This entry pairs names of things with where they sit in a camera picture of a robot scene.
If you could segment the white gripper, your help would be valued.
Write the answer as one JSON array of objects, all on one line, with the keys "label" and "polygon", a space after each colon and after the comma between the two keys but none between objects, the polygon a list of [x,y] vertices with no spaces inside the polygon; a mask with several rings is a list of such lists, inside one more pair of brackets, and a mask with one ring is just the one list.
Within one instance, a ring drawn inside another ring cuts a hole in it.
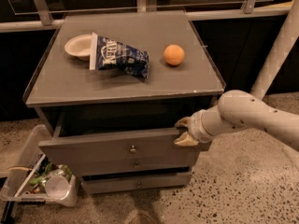
[{"label": "white gripper", "polygon": [[194,147],[198,143],[208,143],[216,137],[216,127],[219,121],[219,112],[215,108],[202,109],[191,115],[184,117],[175,123],[176,128],[186,128],[179,138],[174,140],[174,144],[181,147]]}]

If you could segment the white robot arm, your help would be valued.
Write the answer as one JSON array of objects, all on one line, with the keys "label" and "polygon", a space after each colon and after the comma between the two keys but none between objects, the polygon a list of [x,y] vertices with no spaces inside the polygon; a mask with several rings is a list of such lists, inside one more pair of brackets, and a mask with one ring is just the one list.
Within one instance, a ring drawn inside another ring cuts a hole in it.
[{"label": "white robot arm", "polygon": [[255,128],[299,151],[299,116],[275,109],[244,91],[227,91],[215,106],[182,118],[175,126],[186,129],[174,141],[181,147],[197,146],[224,133]]}]

